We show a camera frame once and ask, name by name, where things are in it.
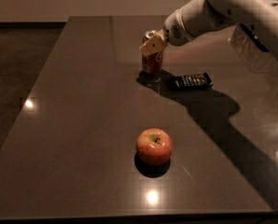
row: red can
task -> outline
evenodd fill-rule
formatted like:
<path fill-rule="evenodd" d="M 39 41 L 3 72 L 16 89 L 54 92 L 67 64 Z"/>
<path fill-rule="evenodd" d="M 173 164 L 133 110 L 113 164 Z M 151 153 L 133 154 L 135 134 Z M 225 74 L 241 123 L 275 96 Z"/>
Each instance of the red can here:
<path fill-rule="evenodd" d="M 157 31 L 152 30 L 145 33 L 142 44 L 148 41 Z M 149 74 L 158 74 L 163 65 L 163 51 L 151 54 L 149 56 L 142 55 L 142 70 Z"/>

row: dark table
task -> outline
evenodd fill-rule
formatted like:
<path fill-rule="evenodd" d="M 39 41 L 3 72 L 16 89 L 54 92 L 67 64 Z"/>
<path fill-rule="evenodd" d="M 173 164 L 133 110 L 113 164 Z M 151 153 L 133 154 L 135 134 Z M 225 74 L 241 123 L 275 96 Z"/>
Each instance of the dark table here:
<path fill-rule="evenodd" d="M 142 37 L 164 19 L 70 18 L 0 151 L 0 218 L 278 214 L 278 68 L 250 69 L 232 26 L 168 47 L 142 82 Z M 203 72 L 212 89 L 166 87 Z M 174 141 L 156 173 L 135 155 L 149 127 Z"/>

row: soda can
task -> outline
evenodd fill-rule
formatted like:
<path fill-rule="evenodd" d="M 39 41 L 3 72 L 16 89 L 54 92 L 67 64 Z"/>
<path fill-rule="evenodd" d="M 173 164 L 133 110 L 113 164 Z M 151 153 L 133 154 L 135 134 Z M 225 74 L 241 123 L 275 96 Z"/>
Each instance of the soda can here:
<path fill-rule="evenodd" d="M 148 41 L 157 31 L 147 31 L 142 39 L 142 44 Z M 142 70 L 149 74 L 158 74 L 163 65 L 163 51 L 151 54 L 149 56 L 142 55 Z"/>

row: can lid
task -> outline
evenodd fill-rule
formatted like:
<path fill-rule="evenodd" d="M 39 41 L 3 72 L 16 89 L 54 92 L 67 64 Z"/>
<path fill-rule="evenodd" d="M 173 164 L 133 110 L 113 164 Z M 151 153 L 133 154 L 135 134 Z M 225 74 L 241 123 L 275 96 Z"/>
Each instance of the can lid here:
<path fill-rule="evenodd" d="M 152 36 L 154 36 L 155 35 L 155 33 L 157 33 L 158 31 L 156 31 L 156 30 L 151 30 L 151 31 L 147 31 L 146 33 L 145 33 L 145 37 L 147 38 L 147 39 L 150 39 Z"/>

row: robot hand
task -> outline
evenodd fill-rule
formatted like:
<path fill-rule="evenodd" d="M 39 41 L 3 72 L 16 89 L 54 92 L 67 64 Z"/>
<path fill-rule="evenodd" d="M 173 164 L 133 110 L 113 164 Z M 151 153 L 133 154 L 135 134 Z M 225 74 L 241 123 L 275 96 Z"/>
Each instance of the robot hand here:
<path fill-rule="evenodd" d="M 278 0 L 192 0 L 170 15 L 160 35 L 148 40 L 140 50 L 148 55 L 165 49 L 168 43 L 183 46 L 235 22 L 246 26 L 278 60 Z"/>

